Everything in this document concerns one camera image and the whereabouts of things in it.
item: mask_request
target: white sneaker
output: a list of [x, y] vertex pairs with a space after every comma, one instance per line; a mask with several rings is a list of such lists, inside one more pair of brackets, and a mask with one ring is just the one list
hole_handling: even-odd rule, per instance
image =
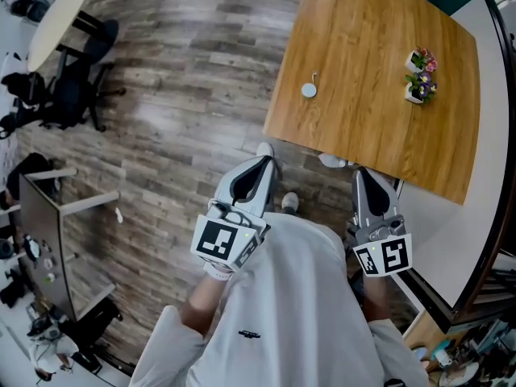
[[256, 156], [272, 156], [274, 157], [274, 149], [271, 144], [267, 142], [262, 142], [258, 145], [256, 149]]
[[299, 198], [298, 194], [295, 192], [288, 192], [281, 201], [281, 209], [283, 210], [286, 206], [292, 208], [294, 212], [298, 211], [299, 208]]

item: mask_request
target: black frame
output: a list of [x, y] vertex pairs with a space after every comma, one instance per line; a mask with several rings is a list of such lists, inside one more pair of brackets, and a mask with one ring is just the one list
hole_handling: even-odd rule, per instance
[[516, 87], [514, 54], [506, 26], [494, 0], [485, 0], [491, 14], [501, 54], [506, 70], [507, 93], [509, 100], [509, 135], [507, 144], [506, 170], [501, 186], [500, 198], [481, 256], [473, 269], [468, 283], [464, 287], [456, 304], [450, 306], [442, 297], [413, 269], [399, 273], [399, 277], [414, 292], [414, 295], [425, 306], [439, 328], [447, 333], [472, 327], [487, 319], [496, 318], [504, 309], [516, 304], [516, 299], [506, 302], [491, 302], [488, 308], [476, 306], [472, 308], [476, 296], [481, 291], [485, 279], [505, 237], [511, 220], [514, 195], [516, 194], [516, 93], [510, 88]]

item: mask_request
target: small white pot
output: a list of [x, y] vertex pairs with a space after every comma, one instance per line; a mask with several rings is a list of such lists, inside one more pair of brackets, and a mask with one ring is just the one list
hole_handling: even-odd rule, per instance
[[409, 56], [406, 58], [405, 67], [409, 69], [412, 73], [422, 72], [422, 69], [417, 68], [414, 63], [412, 63], [412, 55], [414, 55], [415, 50], [410, 52]]
[[419, 100], [418, 98], [415, 98], [412, 96], [412, 92], [410, 91], [410, 87], [412, 86], [412, 83], [407, 83], [405, 86], [405, 99], [412, 103], [420, 104], [422, 103], [422, 100]]

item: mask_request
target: potted flower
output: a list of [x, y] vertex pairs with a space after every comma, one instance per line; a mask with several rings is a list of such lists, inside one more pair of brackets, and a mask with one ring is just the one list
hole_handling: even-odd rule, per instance
[[405, 87], [405, 99], [412, 103], [428, 103], [437, 93], [437, 83], [431, 80], [428, 72], [407, 74], [409, 81]]
[[423, 70], [433, 72], [437, 69], [437, 60], [434, 57], [434, 53], [430, 50], [416, 48], [409, 54], [409, 57], [407, 57], [405, 66], [412, 73], [420, 73]]

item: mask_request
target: desk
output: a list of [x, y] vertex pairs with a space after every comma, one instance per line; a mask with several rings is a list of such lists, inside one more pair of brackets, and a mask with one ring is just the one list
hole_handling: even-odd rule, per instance
[[[68, 318], [78, 321], [114, 290], [114, 284], [103, 277], [102, 274], [83, 264], [80, 268], [75, 268], [80, 271], [81, 275], [78, 281], [88, 282], [90, 287], [94, 287], [94, 293], [91, 294], [87, 302], [81, 300], [81, 305], [73, 302], [67, 281], [69, 269], [66, 268], [66, 264], [77, 262], [77, 260], [74, 257], [64, 256], [63, 218], [80, 210], [114, 201], [119, 198], [119, 192], [114, 191], [59, 206], [35, 184], [35, 181], [72, 176], [75, 173], [77, 173], [76, 169], [62, 169], [20, 176], [19, 192], [23, 229], [38, 242], [41, 250], [41, 256], [35, 264], [30, 262], [28, 258], [24, 258], [27, 271], [40, 292], [53, 305], [63, 311]], [[44, 243], [50, 248], [50, 251], [44, 248]], [[44, 267], [44, 259], [46, 258], [52, 260], [53, 266], [50, 269]], [[53, 273], [56, 277], [54, 282], [46, 281], [49, 273]]]
[[[70, 26], [74, 26], [94, 38], [112, 44], [114, 38], [104, 30], [104, 24], [81, 10], [85, 0], [56, 0], [38, 25], [31, 46], [27, 68], [35, 72], [48, 59], [54, 49], [65, 48], [60, 44]], [[80, 56], [82, 53], [69, 48], [70, 54]]]
[[[415, 46], [439, 62], [429, 105], [404, 99]], [[318, 87], [304, 98], [312, 72]], [[462, 204], [476, 149], [476, 43], [425, 0], [302, 0], [264, 133], [401, 178]]]

